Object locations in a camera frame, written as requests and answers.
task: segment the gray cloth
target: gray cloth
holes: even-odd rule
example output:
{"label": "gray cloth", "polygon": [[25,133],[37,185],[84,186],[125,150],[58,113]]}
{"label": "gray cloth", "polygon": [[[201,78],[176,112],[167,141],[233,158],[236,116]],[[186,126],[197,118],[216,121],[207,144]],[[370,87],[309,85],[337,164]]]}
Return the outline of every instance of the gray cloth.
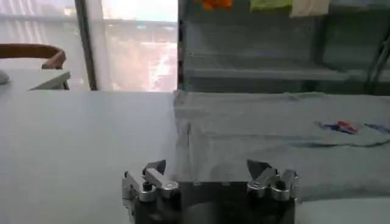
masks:
{"label": "gray cloth", "polygon": [[[247,181],[246,159],[296,169],[304,200],[390,194],[390,103],[373,96],[197,94],[175,100],[177,178]],[[318,122],[348,122],[349,135]]]}

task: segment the table surface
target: table surface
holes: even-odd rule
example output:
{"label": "table surface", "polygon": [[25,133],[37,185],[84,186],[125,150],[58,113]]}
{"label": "table surface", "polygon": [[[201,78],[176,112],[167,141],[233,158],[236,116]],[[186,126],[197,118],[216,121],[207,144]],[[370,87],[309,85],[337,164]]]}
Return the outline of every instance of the table surface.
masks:
{"label": "table surface", "polygon": [[121,175],[174,158],[171,93],[30,91],[2,103],[0,222],[129,223]]}
{"label": "table surface", "polygon": [[23,94],[33,89],[52,89],[71,76],[67,70],[2,69],[10,77],[5,85],[0,85],[0,100]]}

